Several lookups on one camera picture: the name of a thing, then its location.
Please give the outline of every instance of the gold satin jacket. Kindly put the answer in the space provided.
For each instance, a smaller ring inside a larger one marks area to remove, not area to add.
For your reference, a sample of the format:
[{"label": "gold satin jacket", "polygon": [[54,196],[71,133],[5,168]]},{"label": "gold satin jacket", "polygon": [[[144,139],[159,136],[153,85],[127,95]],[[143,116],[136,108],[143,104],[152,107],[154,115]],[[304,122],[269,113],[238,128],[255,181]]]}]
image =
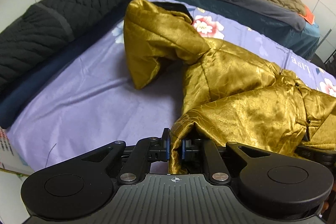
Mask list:
[{"label": "gold satin jacket", "polygon": [[[124,21],[135,88],[174,60],[185,64],[182,115],[171,128],[171,174],[185,172],[177,149],[192,129],[218,146],[236,141],[291,156],[298,145],[336,149],[336,98],[244,48],[201,37],[191,23],[146,0],[133,0]],[[306,132],[310,141],[303,142]]]}]

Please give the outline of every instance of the pink flower print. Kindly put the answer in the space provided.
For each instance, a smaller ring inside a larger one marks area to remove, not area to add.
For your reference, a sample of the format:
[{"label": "pink flower print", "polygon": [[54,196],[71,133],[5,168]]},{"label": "pink flower print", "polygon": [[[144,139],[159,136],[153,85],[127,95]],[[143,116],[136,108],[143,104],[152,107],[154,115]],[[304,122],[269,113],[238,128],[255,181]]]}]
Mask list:
[{"label": "pink flower print", "polygon": [[193,26],[202,37],[224,38],[224,34],[220,32],[224,30],[224,26],[218,21],[212,21],[211,16],[196,16]]},{"label": "pink flower print", "polygon": [[336,97],[336,86],[333,85],[330,79],[324,78],[324,82],[320,82],[321,91]]}]

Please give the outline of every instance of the blue mattress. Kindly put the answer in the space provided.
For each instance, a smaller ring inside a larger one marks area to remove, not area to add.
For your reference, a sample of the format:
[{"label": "blue mattress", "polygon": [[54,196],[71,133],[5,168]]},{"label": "blue mattress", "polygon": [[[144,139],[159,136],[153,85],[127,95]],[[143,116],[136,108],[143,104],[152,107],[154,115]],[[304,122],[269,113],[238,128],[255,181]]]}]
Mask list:
[{"label": "blue mattress", "polygon": [[235,20],[269,37],[306,60],[310,60],[317,49],[320,30],[316,23],[310,25],[296,13],[266,0],[177,1]]}]

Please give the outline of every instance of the purple bed sheet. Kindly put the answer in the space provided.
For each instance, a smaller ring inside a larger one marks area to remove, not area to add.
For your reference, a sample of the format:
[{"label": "purple bed sheet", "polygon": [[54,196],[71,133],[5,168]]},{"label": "purple bed sheet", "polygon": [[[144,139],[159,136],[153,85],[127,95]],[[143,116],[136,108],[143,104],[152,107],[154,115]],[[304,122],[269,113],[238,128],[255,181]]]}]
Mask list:
[{"label": "purple bed sheet", "polygon": [[[336,96],[335,78],[316,65],[236,21],[185,5],[202,36],[244,47],[293,70],[309,87]],[[7,134],[31,168],[40,170],[115,140],[135,145],[142,138],[160,137],[180,116],[182,101],[179,64],[144,89],[133,87],[121,21],[50,80]],[[166,168],[154,164],[151,172],[164,173]]]}]

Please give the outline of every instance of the folded black blanket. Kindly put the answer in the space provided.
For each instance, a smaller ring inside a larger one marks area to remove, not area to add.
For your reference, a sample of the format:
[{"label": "folded black blanket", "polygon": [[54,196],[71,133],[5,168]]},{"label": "folded black blanket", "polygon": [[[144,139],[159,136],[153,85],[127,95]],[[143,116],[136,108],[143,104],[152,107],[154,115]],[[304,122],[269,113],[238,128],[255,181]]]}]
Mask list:
[{"label": "folded black blanket", "polygon": [[42,0],[0,33],[0,91],[130,0]]}]

